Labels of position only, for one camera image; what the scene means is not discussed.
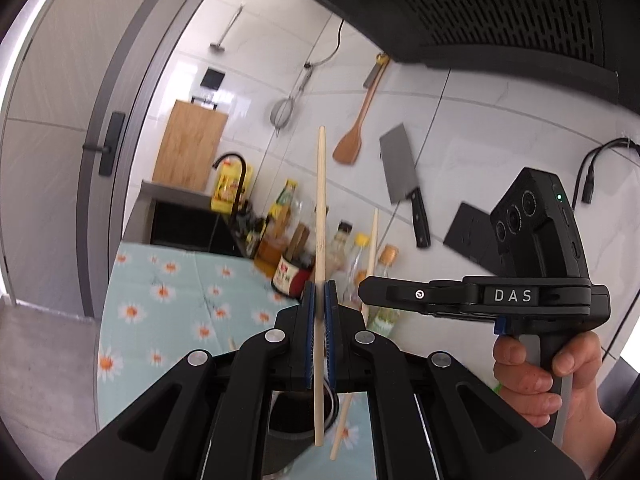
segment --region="gray door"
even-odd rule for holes
[[[164,66],[161,51],[168,57],[197,3],[47,5],[0,123],[0,224],[8,286],[18,300],[100,317],[142,124],[136,115]],[[175,39],[167,41],[171,31]],[[126,120],[113,172],[104,175],[102,156],[82,146],[104,144],[114,111]]]

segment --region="silver screw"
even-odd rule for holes
[[[279,328],[272,328],[265,335],[264,338],[269,343],[279,343],[284,339],[285,333]]]
[[[367,330],[361,330],[356,334],[356,341],[362,345],[370,345],[375,340],[376,336],[373,335],[373,332]]]
[[[206,363],[207,359],[209,359],[209,356],[207,356],[206,352],[203,352],[202,350],[196,350],[189,354],[189,356],[187,357],[187,362],[191,366],[200,366]]]
[[[431,362],[438,368],[446,368],[451,366],[451,356],[444,352],[438,352],[431,357]]]

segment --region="orange flower center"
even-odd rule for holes
[[[100,369],[101,370],[105,370],[105,371],[109,371],[113,368],[113,358],[108,357],[108,356],[101,356],[100,357]]]

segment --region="ventilation grille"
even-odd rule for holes
[[[424,45],[518,46],[604,62],[597,0],[404,2],[424,25]]]

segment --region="tablecloth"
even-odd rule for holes
[[[292,304],[250,260],[121,243],[100,327],[100,428],[188,352],[228,352],[230,338],[239,347]],[[304,452],[287,478],[376,477],[366,394],[354,396],[336,462],[328,458],[333,438],[330,430],[324,447]]]

